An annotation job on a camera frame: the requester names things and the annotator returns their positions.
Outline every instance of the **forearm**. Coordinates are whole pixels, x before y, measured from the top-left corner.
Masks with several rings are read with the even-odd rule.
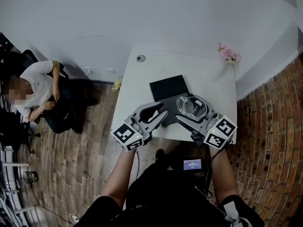
[[[123,150],[121,152],[117,164],[110,174],[102,193],[102,196],[113,198],[120,208],[123,207],[126,198],[134,155],[135,150],[131,152],[125,152]]]
[[[211,156],[218,150],[210,147]],[[212,162],[214,194],[220,204],[229,195],[238,195],[236,178],[226,150],[220,152]]]
[[[29,114],[29,116],[27,117],[27,120],[30,121],[30,122],[35,121],[40,116],[40,114],[43,113],[43,111],[44,111],[43,106],[38,107],[37,109],[33,110]]]
[[[59,83],[60,75],[60,63],[58,61],[53,61],[53,87],[57,87]]]

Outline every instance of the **black and white marker cube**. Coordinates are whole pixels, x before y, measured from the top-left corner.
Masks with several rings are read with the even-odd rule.
[[[113,129],[111,135],[125,151],[131,151],[143,145],[143,136],[125,122],[118,129]]]
[[[216,149],[221,149],[236,131],[237,126],[224,115],[208,132],[204,143]]]

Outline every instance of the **white table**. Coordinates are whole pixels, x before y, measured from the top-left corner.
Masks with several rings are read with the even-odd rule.
[[[138,55],[145,55],[146,61],[137,62]],[[151,82],[183,75],[190,93],[197,94],[210,102],[214,109],[227,115],[237,123],[237,99],[234,71],[227,66],[222,77],[214,81],[222,71],[222,62],[197,56],[171,52],[133,49],[128,59],[122,86],[116,104],[112,128],[116,128],[139,105],[153,102]],[[154,137],[192,141],[191,132],[178,123],[160,126],[152,132]]]

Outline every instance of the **flower vase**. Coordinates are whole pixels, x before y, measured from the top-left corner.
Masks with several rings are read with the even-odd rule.
[[[222,62],[220,64],[219,68],[214,73],[212,81],[218,81],[219,79],[221,79],[221,77],[226,73],[226,70],[229,66],[232,66],[232,65]]]

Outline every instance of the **wooden floor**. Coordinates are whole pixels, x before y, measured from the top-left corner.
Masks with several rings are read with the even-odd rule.
[[[36,132],[40,138],[32,142],[34,155],[25,147],[18,152],[19,162],[28,162],[30,170],[37,171],[39,180],[30,190],[22,184],[25,206],[35,205],[29,218],[33,226],[71,226],[43,206],[69,220],[69,214],[82,216],[93,201],[101,195],[108,176],[116,164],[121,148],[110,136],[118,92],[110,86],[98,86],[100,103],[87,109],[84,131],[81,135],[72,130],[54,134],[44,119]],[[139,176],[155,161],[159,148],[166,152],[180,144],[176,140],[155,138],[139,149]],[[135,180],[138,159],[134,160],[131,182]]]

